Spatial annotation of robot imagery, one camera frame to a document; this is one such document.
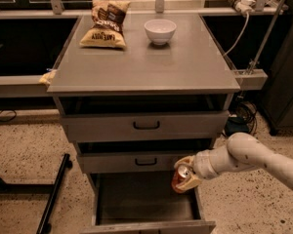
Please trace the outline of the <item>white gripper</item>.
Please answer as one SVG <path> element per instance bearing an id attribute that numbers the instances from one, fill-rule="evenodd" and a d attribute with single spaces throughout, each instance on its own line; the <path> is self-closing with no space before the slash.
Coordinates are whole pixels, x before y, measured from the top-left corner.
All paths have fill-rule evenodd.
<path id="1" fill-rule="evenodd" d="M 210 152 L 208 150 L 200 151 L 195 156 L 187 156 L 178 160 L 174 165 L 174 169 L 177 170 L 180 166 L 186 166 L 191 170 L 193 169 L 200 178 L 207 180 L 213 179 L 219 175 L 212 167 Z M 188 178 L 178 176 L 174 183 L 174 189 L 178 193 L 184 193 L 197 187 L 201 182 L 202 180 L 197 176 Z"/>

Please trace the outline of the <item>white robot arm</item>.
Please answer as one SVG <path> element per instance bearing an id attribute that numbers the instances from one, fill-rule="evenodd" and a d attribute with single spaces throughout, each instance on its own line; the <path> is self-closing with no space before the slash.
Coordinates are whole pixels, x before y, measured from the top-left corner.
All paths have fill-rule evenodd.
<path id="1" fill-rule="evenodd" d="M 171 182 L 177 193 L 197 187 L 223 173 L 263 169 L 293 191 L 293 159 L 277 154 L 246 133 L 236 133 L 225 145 L 184 157 L 174 165 Z"/>

